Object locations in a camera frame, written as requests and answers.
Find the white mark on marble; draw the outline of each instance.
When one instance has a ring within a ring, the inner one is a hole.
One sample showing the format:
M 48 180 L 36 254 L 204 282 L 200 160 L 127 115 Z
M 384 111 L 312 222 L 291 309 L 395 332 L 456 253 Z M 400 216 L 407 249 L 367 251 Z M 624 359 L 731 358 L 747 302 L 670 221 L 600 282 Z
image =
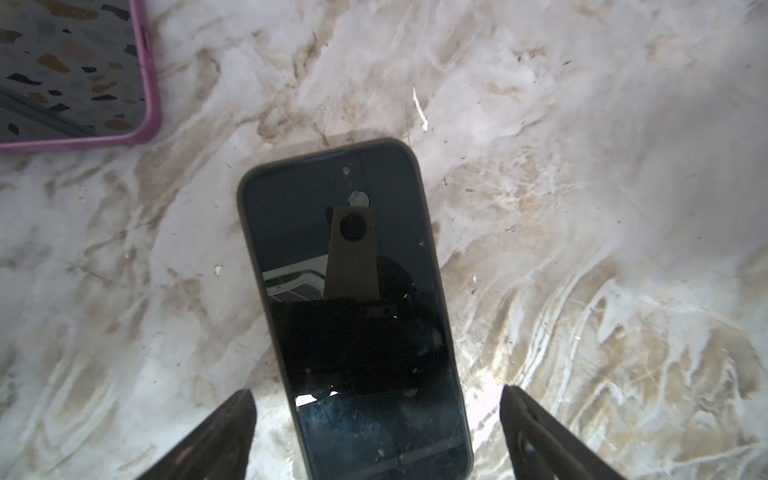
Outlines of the white mark on marble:
M 412 85 L 413 88 L 413 103 L 416 104 L 416 113 L 419 114 L 419 117 L 422 119 L 422 130 L 424 132 L 429 130 L 429 120 L 427 120 L 427 116 L 424 115 L 424 111 L 422 110 L 422 105 L 419 103 L 419 97 L 416 96 L 416 86 Z

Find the pink phone case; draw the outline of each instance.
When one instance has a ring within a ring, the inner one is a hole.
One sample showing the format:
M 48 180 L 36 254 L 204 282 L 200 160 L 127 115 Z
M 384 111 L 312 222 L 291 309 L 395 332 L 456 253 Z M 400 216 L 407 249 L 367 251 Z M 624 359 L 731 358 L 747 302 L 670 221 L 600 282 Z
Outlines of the pink phone case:
M 0 154 L 19 154 L 39 151 L 66 151 L 82 148 L 107 147 L 111 145 L 132 145 L 149 141 L 161 125 L 160 92 L 146 35 L 146 14 L 142 0 L 129 0 L 131 24 L 136 41 L 136 54 L 141 70 L 141 82 L 144 89 L 144 119 L 137 128 L 126 134 L 66 138 L 43 141 L 20 141 L 0 143 Z

